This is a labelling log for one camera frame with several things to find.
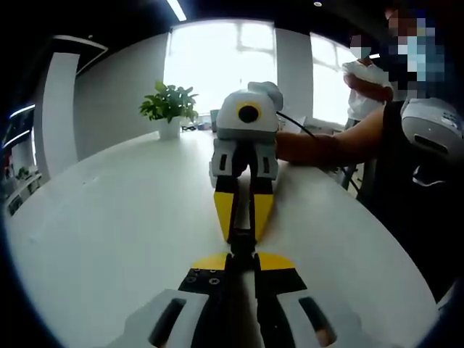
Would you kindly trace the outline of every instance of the potted plant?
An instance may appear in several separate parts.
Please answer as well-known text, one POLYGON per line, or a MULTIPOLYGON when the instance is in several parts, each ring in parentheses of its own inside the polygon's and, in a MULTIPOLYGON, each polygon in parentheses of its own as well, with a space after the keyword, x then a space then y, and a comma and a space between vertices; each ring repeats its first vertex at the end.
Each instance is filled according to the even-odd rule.
POLYGON ((26 167, 21 167, 16 175, 16 179, 21 181, 21 180, 26 180, 29 177, 29 170, 26 169, 26 167))
POLYGON ((194 110, 195 96, 191 94, 193 87, 184 89, 174 85, 166 86, 162 81, 154 85, 155 93, 145 96, 140 106, 140 113, 149 120, 158 122, 159 138, 167 140, 178 138, 180 133, 180 117, 187 117, 192 122, 198 117, 194 110))

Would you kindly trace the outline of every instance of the green leaves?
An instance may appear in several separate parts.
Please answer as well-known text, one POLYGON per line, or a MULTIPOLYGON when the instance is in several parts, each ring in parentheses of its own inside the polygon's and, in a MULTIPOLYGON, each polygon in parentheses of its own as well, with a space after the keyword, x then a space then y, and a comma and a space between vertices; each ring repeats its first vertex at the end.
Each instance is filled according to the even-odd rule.
POLYGON ((16 179, 25 180, 28 178, 28 176, 29 176, 29 170, 26 169, 26 167, 21 167, 17 172, 16 179))
POLYGON ((159 91, 160 93, 166 91, 166 86, 165 84, 162 82, 162 81, 157 81, 155 84, 154 84, 154 89, 156 89, 157 91, 159 91))
POLYGON ((194 90, 193 87, 184 89, 174 85, 166 86, 162 81, 157 81, 154 85, 155 93, 146 95, 139 107, 140 113, 149 120, 167 119, 170 123, 174 117, 183 116, 192 122, 198 117, 198 112, 194 111, 196 104, 194 97, 198 94, 189 94, 194 90))

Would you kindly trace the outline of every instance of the white wall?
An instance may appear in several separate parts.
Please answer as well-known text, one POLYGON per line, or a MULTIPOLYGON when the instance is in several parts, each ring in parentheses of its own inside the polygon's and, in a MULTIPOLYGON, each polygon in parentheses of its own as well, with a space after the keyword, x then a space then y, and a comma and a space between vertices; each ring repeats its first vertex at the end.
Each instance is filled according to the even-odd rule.
POLYGON ((283 94, 283 113, 312 119, 312 52, 309 35, 275 30, 277 84, 283 94))
POLYGON ((45 181, 78 162, 73 125, 78 54, 54 53, 34 111, 37 166, 45 181))
POLYGON ((156 130, 138 107, 163 79, 167 33, 135 43, 92 67, 75 84, 78 159, 156 130))
POLYGON ((18 174, 21 167, 29 169, 31 165, 34 165, 31 139, 31 136, 28 136, 25 141, 14 145, 12 148, 12 161, 15 175, 18 174))

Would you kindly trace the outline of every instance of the white pillar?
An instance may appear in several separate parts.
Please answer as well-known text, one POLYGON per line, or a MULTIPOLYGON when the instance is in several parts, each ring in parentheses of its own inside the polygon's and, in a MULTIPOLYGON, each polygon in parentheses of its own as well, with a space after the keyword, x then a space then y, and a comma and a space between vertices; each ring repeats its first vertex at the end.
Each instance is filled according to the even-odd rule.
POLYGON ((74 83, 79 54, 54 53, 36 102, 37 166, 45 181, 78 162, 74 137, 74 83))
POLYGON ((283 94, 283 113, 306 123, 312 119, 311 37, 285 29, 275 30, 277 84, 283 94))

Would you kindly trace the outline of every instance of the black cable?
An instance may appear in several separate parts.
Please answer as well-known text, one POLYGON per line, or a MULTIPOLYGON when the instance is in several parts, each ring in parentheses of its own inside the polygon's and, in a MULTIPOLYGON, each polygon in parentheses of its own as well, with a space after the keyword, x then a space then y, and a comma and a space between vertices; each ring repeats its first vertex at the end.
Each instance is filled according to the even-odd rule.
MULTIPOLYGON (((311 133, 306 127, 304 127, 303 125, 300 125, 297 121, 295 121, 293 118, 283 114, 282 112, 280 111, 277 111, 277 115, 285 118, 286 120, 289 120, 290 122, 292 122, 293 124, 297 125, 298 127, 300 127, 302 129, 302 131, 304 131, 306 134, 308 134, 309 136, 312 136, 315 140, 319 141, 319 138, 317 136, 315 136, 313 133, 311 133)), ((346 175, 348 176, 345 168, 343 167, 340 167, 340 170, 346 175)), ((355 184, 355 182, 353 181, 353 178, 350 177, 349 178, 349 182, 353 185, 353 187, 355 188, 356 192, 359 193, 359 188, 357 187, 357 185, 355 184)))

